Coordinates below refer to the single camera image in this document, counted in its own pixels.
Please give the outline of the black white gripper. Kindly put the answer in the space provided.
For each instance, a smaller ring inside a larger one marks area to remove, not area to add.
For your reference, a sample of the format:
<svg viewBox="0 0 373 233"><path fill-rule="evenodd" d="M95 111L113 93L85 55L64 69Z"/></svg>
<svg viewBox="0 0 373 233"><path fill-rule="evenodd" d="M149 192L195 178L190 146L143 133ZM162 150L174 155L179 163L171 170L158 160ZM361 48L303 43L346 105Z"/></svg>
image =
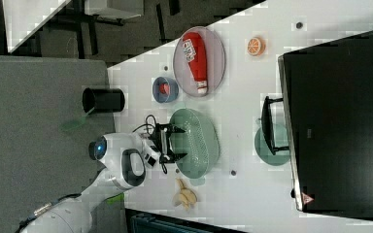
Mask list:
<svg viewBox="0 0 373 233"><path fill-rule="evenodd" d="M149 167L153 167L156 164L165 167L167 163L175 163L187 155L185 152L172 153L169 142L172 133L185 133L184 129L169 123L157 123L155 125L146 123L145 128L147 148L144 158Z"/></svg>

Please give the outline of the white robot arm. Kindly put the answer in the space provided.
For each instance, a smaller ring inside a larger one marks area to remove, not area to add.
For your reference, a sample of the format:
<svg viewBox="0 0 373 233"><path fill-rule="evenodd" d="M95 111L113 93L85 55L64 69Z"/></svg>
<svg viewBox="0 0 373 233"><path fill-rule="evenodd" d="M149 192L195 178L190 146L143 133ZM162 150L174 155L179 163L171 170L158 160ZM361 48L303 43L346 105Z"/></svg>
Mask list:
<svg viewBox="0 0 373 233"><path fill-rule="evenodd" d="M141 185L148 161L164 165L184 157L171 150L170 137L185 130L171 123L155 124L152 133L105 134L88 146L91 159L103 169L84 191L65 195L34 211L16 233L88 233L92 212L105 200Z"/></svg>

